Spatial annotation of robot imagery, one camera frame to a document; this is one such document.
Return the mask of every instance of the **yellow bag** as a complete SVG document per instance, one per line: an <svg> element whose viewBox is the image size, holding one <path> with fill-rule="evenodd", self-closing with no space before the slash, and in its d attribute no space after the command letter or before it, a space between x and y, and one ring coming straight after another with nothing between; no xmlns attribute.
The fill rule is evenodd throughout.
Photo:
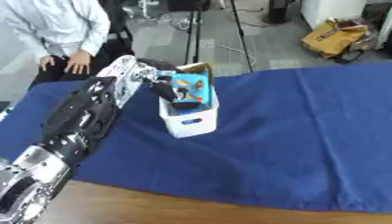
<svg viewBox="0 0 392 224"><path fill-rule="evenodd" d="M368 31L368 27L357 24L354 20L337 21L328 19L313 32L302 39L304 46L321 57L330 59L337 56L351 44L359 40Z"/></svg>

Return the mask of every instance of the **dark pants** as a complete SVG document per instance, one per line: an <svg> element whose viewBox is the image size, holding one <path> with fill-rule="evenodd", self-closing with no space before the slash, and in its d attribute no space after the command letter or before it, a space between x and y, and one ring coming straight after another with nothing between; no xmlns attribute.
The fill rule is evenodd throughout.
<svg viewBox="0 0 392 224"><path fill-rule="evenodd" d="M91 58L90 74L87 74L86 68L83 70L82 74L72 73L73 69L71 69L71 72L66 73L64 70L67 67L69 58L62 59L57 56L53 56L53 58L54 66L47 64L46 71L42 70L40 67L38 75L30 85L30 88L43 82L84 81L87 80L90 76L96 76L104 67L109 65L109 56L106 54L103 48L95 57Z"/></svg>

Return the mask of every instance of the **white shirt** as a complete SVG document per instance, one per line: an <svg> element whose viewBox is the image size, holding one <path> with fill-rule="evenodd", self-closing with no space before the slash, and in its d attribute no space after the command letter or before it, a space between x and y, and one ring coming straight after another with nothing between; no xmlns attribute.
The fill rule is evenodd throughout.
<svg viewBox="0 0 392 224"><path fill-rule="evenodd" d="M97 0L0 0L0 8L37 61L79 50L94 57L108 38L109 17Z"/></svg>

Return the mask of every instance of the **person's hand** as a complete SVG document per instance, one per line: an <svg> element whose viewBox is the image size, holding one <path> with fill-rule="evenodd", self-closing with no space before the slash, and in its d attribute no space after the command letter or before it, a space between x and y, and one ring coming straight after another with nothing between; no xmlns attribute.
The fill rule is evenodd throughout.
<svg viewBox="0 0 392 224"><path fill-rule="evenodd" d="M44 72L46 72L47 64L50 64L51 66L54 67L54 58L52 56L47 55L39 60L39 66L42 68Z"/></svg>
<svg viewBox="0 0 392 224"><path fill-rule="evenodd" d="M72 70L73 74L82 74L84 68L86 68L87 73L90 74L90 61L91 55L88 52L80 50L69 58L65 72L68 73Z"/></svg>

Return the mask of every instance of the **white plastic bin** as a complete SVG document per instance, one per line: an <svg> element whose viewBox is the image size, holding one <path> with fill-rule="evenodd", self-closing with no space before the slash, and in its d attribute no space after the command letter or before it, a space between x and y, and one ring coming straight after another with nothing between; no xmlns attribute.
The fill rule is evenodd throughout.
<svg viewBox="0 0 392 224"><path fill-rule="evenodd" d="M164 119L169 132L177 138L193 137L216 130L218 122L218 96L213 88L211 109L189 115L170 115L172 110L168 101L159 98L159 114Z"/></svg>

